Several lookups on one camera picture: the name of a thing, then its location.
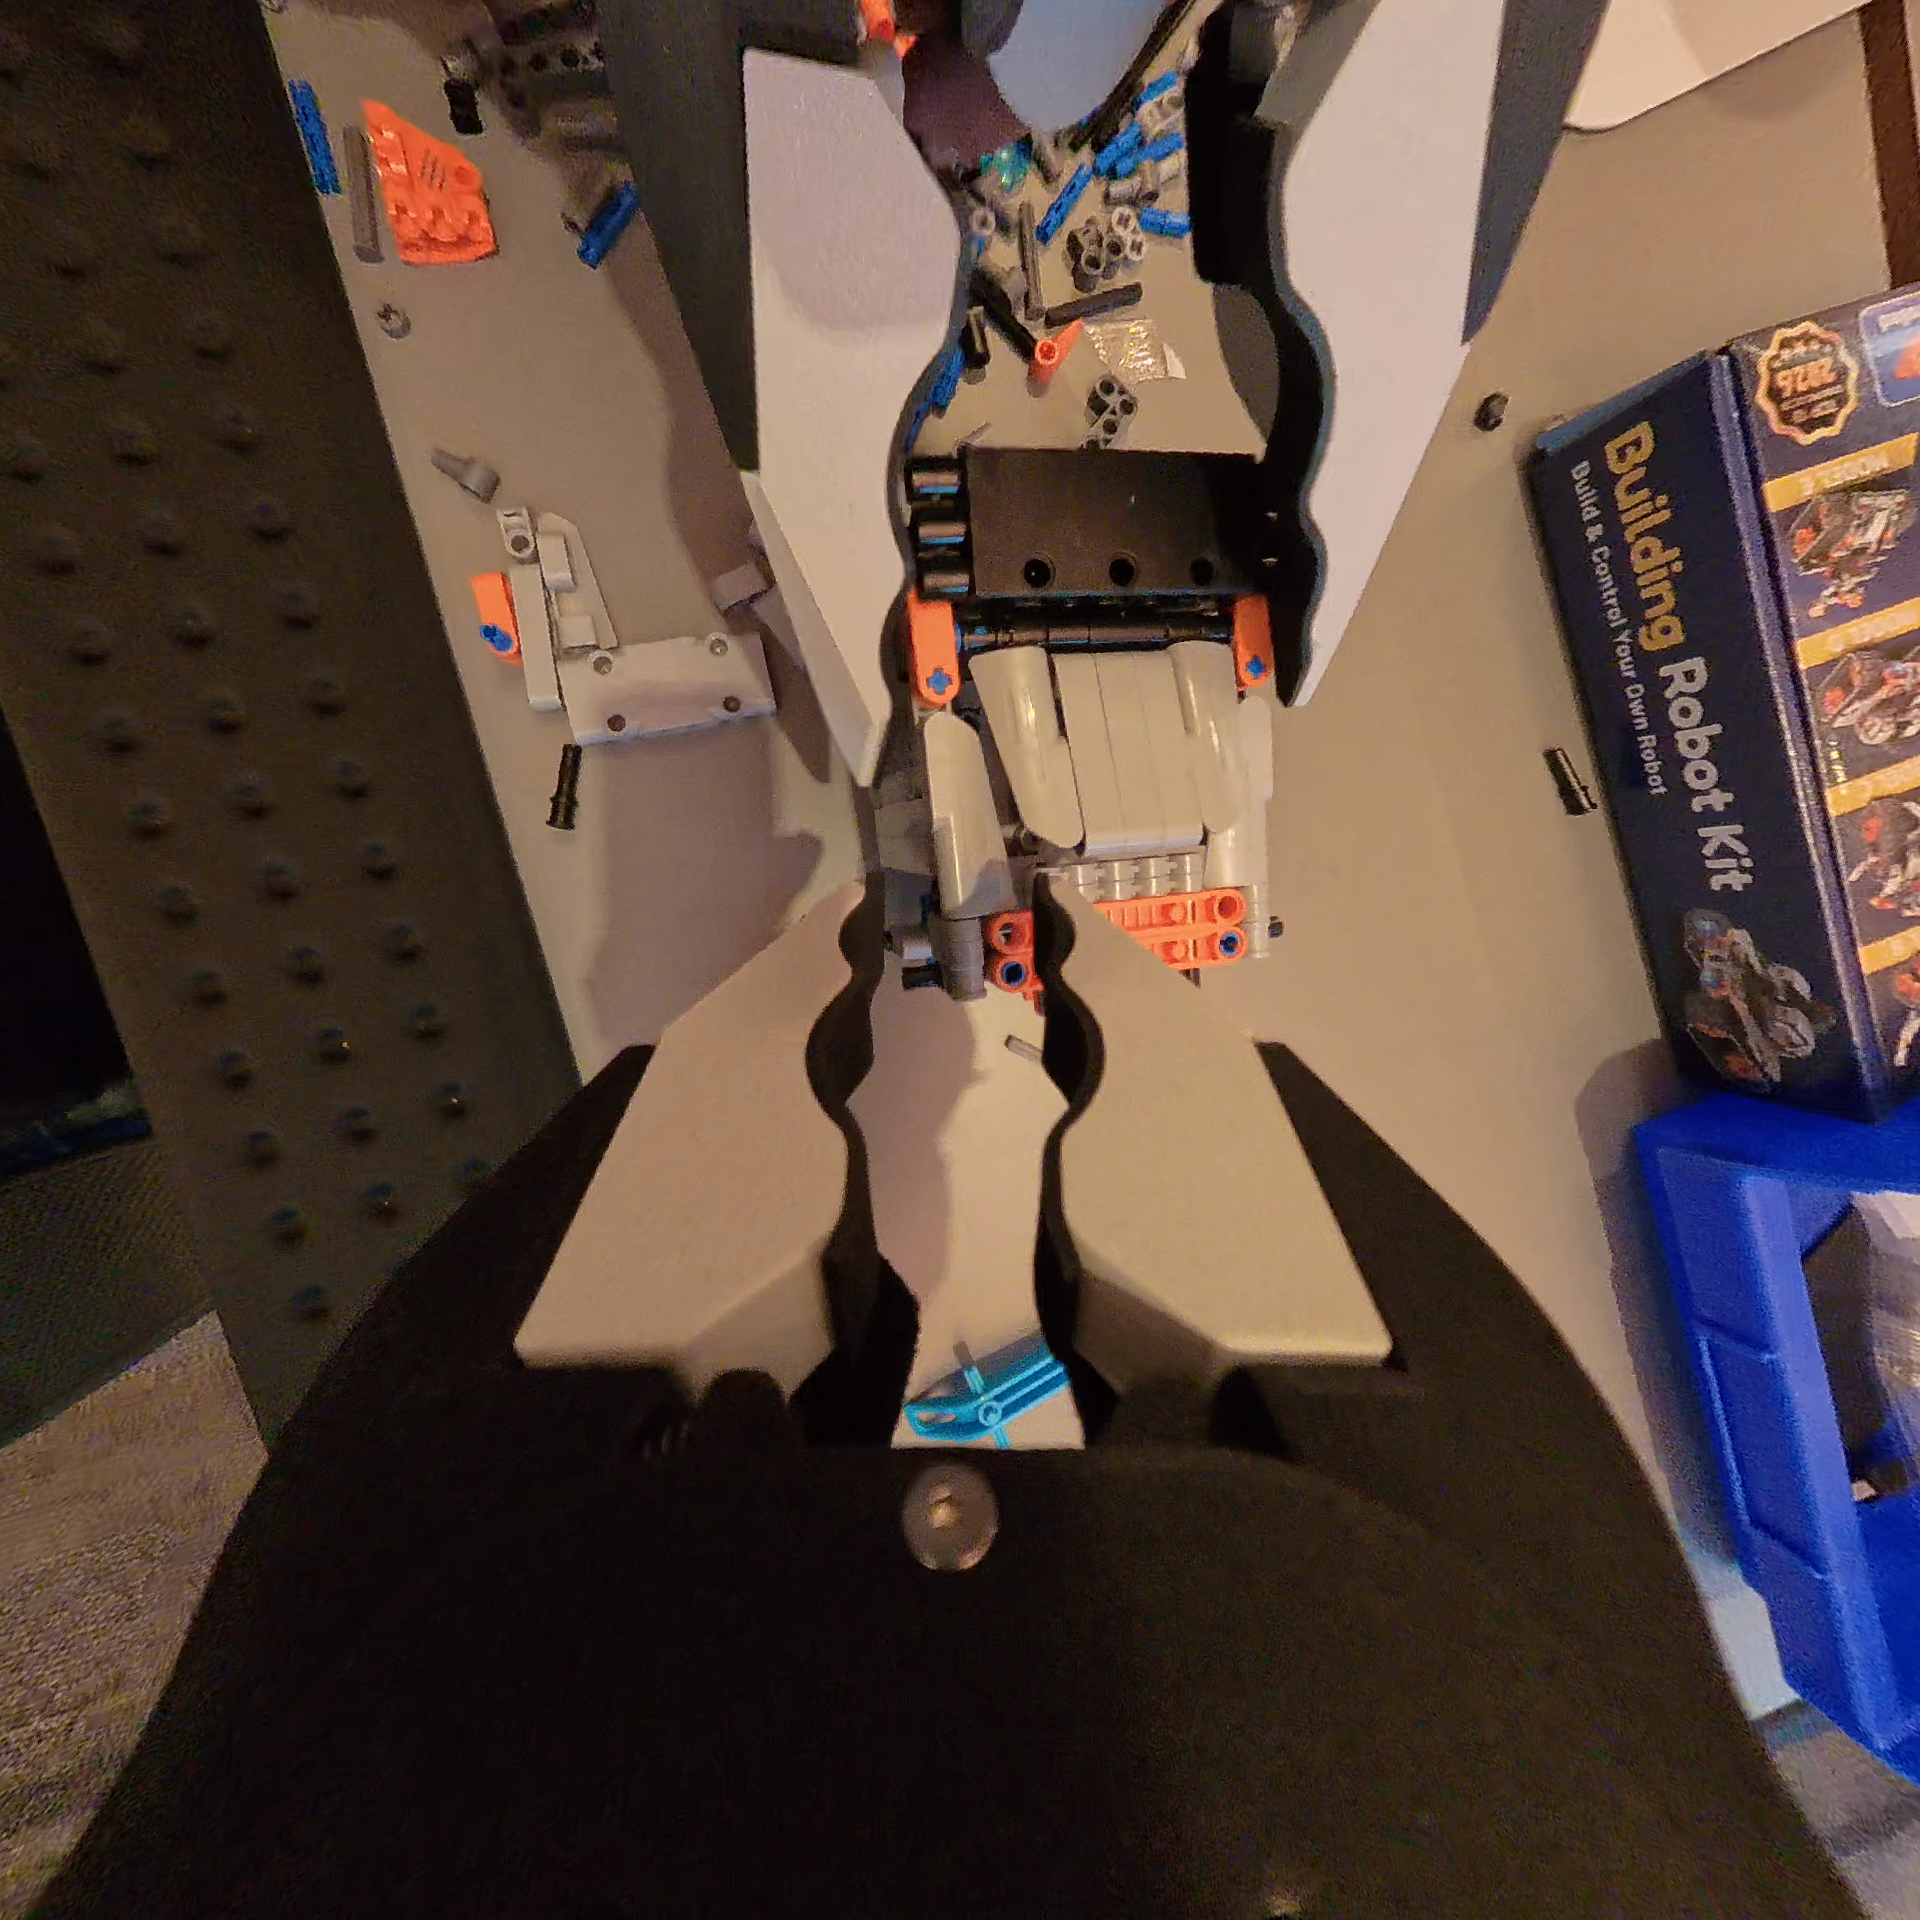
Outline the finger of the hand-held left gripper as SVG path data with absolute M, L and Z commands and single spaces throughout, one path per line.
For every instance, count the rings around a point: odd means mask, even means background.
M 875 781 L 906 589 L 895 456 L 949 344 L 959 234 L 890 75 L 742 54 L 759 539 L 831 744 Z
M 1323 682 L 1468 346 L 1499 2 L 1218 5 L 1191 70 L 1204 274 L 1265 312 L 1266 603 L 1286 705 Z

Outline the pile of small building parts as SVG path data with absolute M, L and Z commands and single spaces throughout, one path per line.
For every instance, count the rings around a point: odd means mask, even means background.
M 1033 401 L 1074 384 L 1087 364 L 1070 437 L 1078 448 L 1118 448 L 1142 389 L 1182 376 L 1146 312 L 1146 270 L 1194 232 L 1187 75 L 1187 64 L 1165 64 L 1085 123 L 1021 134 L 949 181 L 964 307 L 932 382 L 934 417 L 995 364 Z

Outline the blue robot kit box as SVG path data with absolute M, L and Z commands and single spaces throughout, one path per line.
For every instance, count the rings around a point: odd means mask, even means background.
M 1545 429 L 1530 508 L 1647 977 L 1707 1088 L 1918 1072 L 1918 288 Z

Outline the teal curved plastic piece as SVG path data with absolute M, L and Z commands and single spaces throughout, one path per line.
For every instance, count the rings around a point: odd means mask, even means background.
M 1068 1390 L 1068 1372 L 1044 1341 L 959 1361 L 940 1382 L 903 1404 L 914 1441 L 941 1448 L 1011 1450 L 1013 1427 Z

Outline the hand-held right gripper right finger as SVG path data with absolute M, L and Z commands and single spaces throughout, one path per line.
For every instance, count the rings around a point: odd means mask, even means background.
M 1373 1366 L 1389 1333 L 1259 1048 L 1087 901 L 1041 908 L 1046 1234 L 1103 1382 Z

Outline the orange gear frame assembly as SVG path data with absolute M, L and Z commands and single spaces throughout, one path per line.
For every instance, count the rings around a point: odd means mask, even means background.
M 874 800 L 903 985 L 1042 1008 L 1037 892 L 1191 981 L 1266 957 L 1266 459 L 967 443 L 908 458 L 900 504 L 906 715 Z

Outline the blue plastic bin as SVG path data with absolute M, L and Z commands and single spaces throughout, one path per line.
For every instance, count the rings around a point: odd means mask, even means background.
M 1918 1779 L 1916 1483 L 1855 1497 L 1805 1256 L 1854 1196 L 1916 1194 L 1918 1118 L 1707 1094 L 1635 1129 L 1740 1569 L 1794 1691 Z

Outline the large orange wedge piece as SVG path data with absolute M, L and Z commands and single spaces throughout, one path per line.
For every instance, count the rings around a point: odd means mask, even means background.
M 385 102 L 363 101 L 375 193 L 407 267 L 461 267 L 497 254 L 481 169 Z

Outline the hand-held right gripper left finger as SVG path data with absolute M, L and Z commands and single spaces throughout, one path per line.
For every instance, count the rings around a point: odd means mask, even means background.
M 841 885 L 671 1022 L 535 1301 L 535 1369 L 813 1376 L 877 1274 L 847 1118 L 874 1058 L 877 910 Z

